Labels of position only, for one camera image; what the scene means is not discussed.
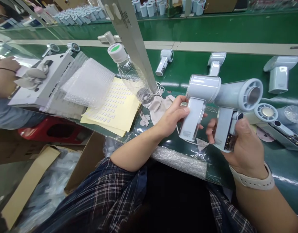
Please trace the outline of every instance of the cardboard box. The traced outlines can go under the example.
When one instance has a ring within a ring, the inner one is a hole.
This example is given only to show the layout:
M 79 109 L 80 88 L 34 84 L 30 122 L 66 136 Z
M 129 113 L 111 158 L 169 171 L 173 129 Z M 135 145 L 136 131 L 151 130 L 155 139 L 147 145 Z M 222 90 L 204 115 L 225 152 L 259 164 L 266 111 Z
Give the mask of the cardboard box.
M 82 181 L 95 170 L 97 164 L 105 157 L 103 146 L 105 137 L 94 132 L 85 146 L 79 161 L 64 189 L 66 195 L 72 193 Z
M 46 144 L 26 140 L 17 130 L 0 129 L 0 164 L 35 159 Z
M 76 8 L 77 6 L 87 5 L 87 0 L 54 0 L 63 10 Z
M 207 0 L 204 14 L 233 12 L 237 0 Z
M 9 230 L 15 224 L 43 174 L 59 154 L 60 152 L 57 149 L 49 145 L 45 146 L 23 177 L 21 183 L 1 212 Z
M 95 170 L 99 161 L 104 158 L 103 146 L 105 137 L 98 133 L 93 133 L 87 145 L 79 158 L 79 161 L 71 174 L 71 177 L 64 189 L 66 194 L 74 191 L 81 182 Z M 81 149 L 81 145 L 68 145 L 66 148 L 70 150 Z M 20 216 L 24 206 L 38 185 L 45 171 L 59 156 L 60 152 L 56 147 L 46 145 L 41 150 L 39 156 L 35 159 L 30 169 L 23 177 L 21 183 L 13 193 L 12 197 L 3 208 L 1 214 L 6 221 L 6 225 L 10 230 Z

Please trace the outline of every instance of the red stool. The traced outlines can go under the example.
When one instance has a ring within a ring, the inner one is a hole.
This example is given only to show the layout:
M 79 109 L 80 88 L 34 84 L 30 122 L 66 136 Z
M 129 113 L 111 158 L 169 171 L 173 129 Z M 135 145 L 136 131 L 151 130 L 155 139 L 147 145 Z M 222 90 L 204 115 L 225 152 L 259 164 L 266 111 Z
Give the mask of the red stool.
M 33 128 L 20 128 L 21 137 L 33 141 L 81 144 L 77 139 L 83 127 L 64 118 L 48 116 Z

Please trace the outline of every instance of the plaid shirt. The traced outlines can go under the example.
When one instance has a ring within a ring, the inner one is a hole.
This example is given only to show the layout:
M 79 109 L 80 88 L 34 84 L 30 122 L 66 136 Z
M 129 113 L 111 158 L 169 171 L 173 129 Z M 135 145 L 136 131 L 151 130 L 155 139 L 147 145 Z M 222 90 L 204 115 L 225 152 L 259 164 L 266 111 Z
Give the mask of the plaid shirt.
M 105 158 L 34 233 L 120 232 L 129 215 L 141 206 L 146 183 L 146 166 L 128 172 Z M 208 191 L 218 232 L 255 232 L 219 186 L 208 184 Z

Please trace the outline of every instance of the hand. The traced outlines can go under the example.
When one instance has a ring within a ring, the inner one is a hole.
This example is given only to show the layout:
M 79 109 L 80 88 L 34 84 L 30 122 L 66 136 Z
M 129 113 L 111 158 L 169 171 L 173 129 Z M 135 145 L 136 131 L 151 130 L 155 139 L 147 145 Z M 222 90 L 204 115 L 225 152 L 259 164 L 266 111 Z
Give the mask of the hand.
M 159 132 L 159 135 L 163 138 L 170 136 L 176 129 L 178 121 L 180 121 L 182 118 L 185 118 L 189 114 L 189 108 L 187 108 L 187 106 L 181 105 L 182 102 L 187 102 L 186 97 L 183 95 L 177 96 L 159 122 L 154 126 Z
M 2 59 L 0 61 L 0 68 L 9 69 L 16 72 L 21 66 L 16 60 L 13 59 L 13 56 Z
M 206 129 L 208 140 L 214 144 L 213 129 L 217 119 L 211 119 Z M 235 130 L 238 138 L 235 142 L 234 152 L 221 152 L 229 164 L 238 173 L 249 177 L 265 179 L 268 172 L 264 167 L 263 144 L 255 132 L 250 128 L 247 119 L 240 119 Z

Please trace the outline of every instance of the metal frame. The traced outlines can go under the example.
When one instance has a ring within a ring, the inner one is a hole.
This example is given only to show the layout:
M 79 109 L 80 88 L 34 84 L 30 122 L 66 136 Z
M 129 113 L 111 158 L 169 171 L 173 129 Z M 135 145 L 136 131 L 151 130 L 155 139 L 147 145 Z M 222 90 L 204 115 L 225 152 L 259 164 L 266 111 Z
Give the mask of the metal frame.
M 102 0 L 102 3 L 127 53 L 144 73 L 152 92 L 156 93 L 158 88 L 131 0 Z
M 34 17 L 38 22 L 41 23 L 41 25 L 43 25 L 44 27 L 46 27 L 46 23 L 44 21 L 42 21 L 41 18 L 39 18 L 39 16 L 34 12 L 32 11 L 28 5 L 26 5 L 25 2 L 23 2 L 22 0 L 10 0 L 11 2 L 12 1 L 15 1 L 16 3 L 18 3 L 24 10 L 26 10 L 32 17 Z

